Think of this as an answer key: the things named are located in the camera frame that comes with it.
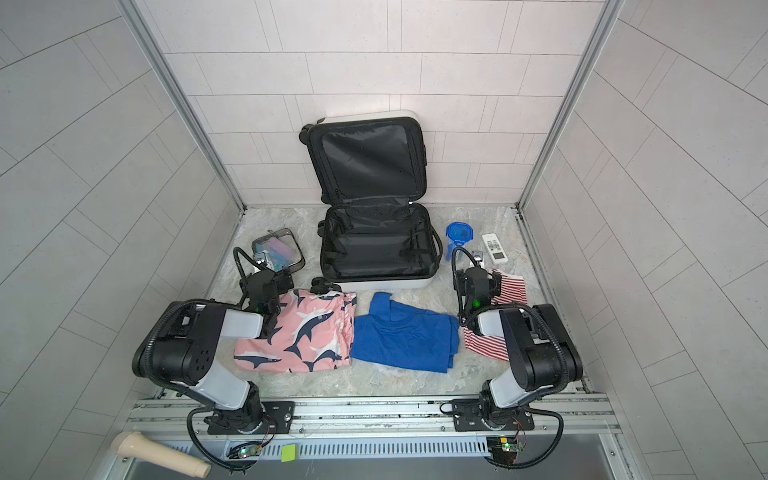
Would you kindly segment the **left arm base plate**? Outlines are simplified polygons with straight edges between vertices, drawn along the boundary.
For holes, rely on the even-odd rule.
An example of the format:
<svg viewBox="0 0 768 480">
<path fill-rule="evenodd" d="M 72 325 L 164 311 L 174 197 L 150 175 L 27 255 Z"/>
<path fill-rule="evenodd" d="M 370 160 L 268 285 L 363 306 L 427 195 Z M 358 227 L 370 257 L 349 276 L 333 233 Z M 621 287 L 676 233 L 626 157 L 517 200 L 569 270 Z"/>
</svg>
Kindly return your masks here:
<svg viewBox="0 0 768 480">
<path fill-rule="evenodd" d="M 292 401 L 266 401 L 252 410 L 214 409 L 203 421 L 209 435 L 271 435 L 290 431 L 296 404 Z"/>
</svg>

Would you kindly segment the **pink shark print garment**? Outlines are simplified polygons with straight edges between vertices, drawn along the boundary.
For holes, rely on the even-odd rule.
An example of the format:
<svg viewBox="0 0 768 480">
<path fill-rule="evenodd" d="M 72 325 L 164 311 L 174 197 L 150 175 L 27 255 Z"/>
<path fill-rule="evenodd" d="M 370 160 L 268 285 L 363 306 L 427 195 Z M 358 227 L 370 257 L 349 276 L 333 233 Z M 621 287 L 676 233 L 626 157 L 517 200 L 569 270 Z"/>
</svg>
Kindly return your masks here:
<svg viewBox="0 0 768 480">
<path fill-rule="evenodd" d="M 357 295 L 294 289 L 280 298 L 274 330 L 264 339 L 239 340 L 236 366 L 259 373 L 316 373 L 351 364 Z"/>
</svg>

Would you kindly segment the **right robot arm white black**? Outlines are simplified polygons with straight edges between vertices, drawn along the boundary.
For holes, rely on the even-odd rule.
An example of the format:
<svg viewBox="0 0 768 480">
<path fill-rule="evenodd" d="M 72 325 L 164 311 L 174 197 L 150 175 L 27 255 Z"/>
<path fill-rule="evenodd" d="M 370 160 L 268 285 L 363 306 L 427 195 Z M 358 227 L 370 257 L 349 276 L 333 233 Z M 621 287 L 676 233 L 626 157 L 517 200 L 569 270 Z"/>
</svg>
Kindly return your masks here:
<svg viewBox="0 0 768 480">
<path fill-rule="evenodd" d="M 527 408 L 582 378 L 583 363 L 551 304 L 528 304 L 524 279 L 469 267 L 453 272 L 465 347 L 507 363 L 486 381 L 467 417 L 490 430 L 526 429 Z"/>
</svg>

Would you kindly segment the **blue shirt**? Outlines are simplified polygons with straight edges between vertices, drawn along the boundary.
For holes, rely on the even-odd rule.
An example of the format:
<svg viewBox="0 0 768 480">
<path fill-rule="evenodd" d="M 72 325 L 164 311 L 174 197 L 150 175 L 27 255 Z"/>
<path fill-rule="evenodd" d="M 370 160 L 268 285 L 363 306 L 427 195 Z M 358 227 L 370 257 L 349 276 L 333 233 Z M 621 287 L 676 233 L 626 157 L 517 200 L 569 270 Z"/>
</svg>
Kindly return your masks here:
<svg viewBox="0 0 768 480">
<path fill-rule="evenodd" d="M 373 295 L 366 315 L 355 319 L 354 360 L 407 370 L 446 373 L 460 346 L 458 319 Z"/>
</svg>

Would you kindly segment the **red white striped garment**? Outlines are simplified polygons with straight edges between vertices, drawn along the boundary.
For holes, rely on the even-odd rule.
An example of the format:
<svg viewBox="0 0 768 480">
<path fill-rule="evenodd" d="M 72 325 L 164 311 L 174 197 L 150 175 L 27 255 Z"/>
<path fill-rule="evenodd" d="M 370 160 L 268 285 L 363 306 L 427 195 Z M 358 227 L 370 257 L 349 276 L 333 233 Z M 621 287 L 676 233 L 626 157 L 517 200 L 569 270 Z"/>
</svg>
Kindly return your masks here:
<svg viewBox="0 0 768 480">
<path fill-rule="evenodd" d="M 508 274 L 497 269 L 494 269 L 493 273 L 501 275 L 501 293 L 491 298 L 492 305 L 513 302 L 528 304 L 526 285 L 522 276 Z M 500 361 L 508 360 L 506 343 L 503 337 L 476 335 L 466 327 L 463 327 L 461 332 L 467 350 Z"/>
</svg>

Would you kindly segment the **clear black-trimmed toiletry pouch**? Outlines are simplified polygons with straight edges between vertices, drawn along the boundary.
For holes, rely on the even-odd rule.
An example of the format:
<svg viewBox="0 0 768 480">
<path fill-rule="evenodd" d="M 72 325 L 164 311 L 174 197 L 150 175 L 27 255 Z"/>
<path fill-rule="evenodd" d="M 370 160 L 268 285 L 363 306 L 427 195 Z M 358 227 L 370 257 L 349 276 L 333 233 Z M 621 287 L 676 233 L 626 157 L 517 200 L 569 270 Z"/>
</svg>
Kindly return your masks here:
<svg viewBox="0 0 768 480">
<path fill-rule="evenodd" d="M 248 267 L 248 273 L 271 270 L 278 278 L 287 278 L 301 270 L 306 260 L 289 228 L 270 231 L 251 243 L 255 266 Z"/>
</svg>

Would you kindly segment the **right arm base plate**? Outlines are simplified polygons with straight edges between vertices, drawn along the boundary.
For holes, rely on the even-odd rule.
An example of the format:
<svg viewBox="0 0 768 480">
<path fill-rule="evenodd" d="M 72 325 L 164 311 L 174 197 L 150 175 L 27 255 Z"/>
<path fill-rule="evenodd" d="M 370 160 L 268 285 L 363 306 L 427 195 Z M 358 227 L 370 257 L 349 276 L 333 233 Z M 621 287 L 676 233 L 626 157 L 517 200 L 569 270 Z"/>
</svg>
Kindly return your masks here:
<svg viewBox="0 0 768 480">
<path fill-rule="evenodd" d="M 448 403 L 457 432 L 532 431 L 533 418 L 521 408 L 499 408 L 480 397 L 455 398 Z"/>
</svg>

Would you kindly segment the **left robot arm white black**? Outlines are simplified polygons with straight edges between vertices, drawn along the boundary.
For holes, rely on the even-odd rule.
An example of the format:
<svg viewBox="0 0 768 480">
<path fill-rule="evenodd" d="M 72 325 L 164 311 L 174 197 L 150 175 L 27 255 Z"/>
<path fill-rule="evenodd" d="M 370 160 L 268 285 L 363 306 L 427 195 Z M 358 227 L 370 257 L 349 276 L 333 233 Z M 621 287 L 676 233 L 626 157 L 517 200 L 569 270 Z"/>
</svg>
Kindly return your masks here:
<svg viewBox="0 0 768 480">
<path fill-rule="evenodd" d="M 209 299 L 173 301 L 137 348 L 133 373 L 186 395 L 212 414 L 216 432 L 250 433 L 265 416 L 258 387 L 216 360 L 222 338 L 267 339 L 281 313 L 280 297 L 293 288 L 288 270 L 264 269 L 240 280 L 238 304 Z"/>
</svg>

